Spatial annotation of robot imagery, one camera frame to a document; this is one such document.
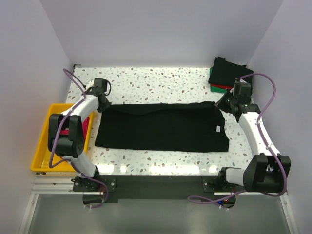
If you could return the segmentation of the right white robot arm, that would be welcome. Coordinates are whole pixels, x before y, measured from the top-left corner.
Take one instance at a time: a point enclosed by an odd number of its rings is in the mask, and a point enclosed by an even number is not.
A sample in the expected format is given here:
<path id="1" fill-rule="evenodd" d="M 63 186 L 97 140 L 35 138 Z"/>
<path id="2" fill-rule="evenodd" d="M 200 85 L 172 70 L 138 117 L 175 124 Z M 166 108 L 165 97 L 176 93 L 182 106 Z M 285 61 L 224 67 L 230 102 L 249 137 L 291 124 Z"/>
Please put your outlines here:
<path id="1" fill-rule="evenodd" d="M 233 89 L 227 90 L 216 103 L 218 109 L 235 117 L 253 154 L 246 169 L 223 167 L 218 173 L 217 186 L 224 192 L 238 185 L 247 192 L 280 196 L 286 191 L 291 160 L 281 155 L 272 143 L 251 95 L 251 84 L 236 81 Z"/>

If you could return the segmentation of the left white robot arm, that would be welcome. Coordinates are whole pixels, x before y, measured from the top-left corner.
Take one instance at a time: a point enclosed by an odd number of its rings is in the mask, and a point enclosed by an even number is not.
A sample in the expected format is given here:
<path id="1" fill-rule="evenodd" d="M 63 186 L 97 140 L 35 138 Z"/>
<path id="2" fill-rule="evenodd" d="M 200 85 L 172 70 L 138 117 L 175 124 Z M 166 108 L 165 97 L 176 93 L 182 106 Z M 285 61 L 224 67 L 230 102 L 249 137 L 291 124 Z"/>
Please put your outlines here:
<path id="1" fill-rule="evenodd" d="M 89 115 L 102 113 L 109 108 L 107 96 L 111 92 L 108 80 L 95 78 L 87 83 L 86 90 L 78 102 L 60 114 L 51 114 L 48 123 L 48 150 L 51 152 L 49 168 L 62 162 L 68 162 L 77 175 L 84 179 L 84 186 L 89 191 L 96 191 L 101 186 L 101 179 L 95 176 L 97 167 L 84 151 L 85 138 L 83 122 Z"/>

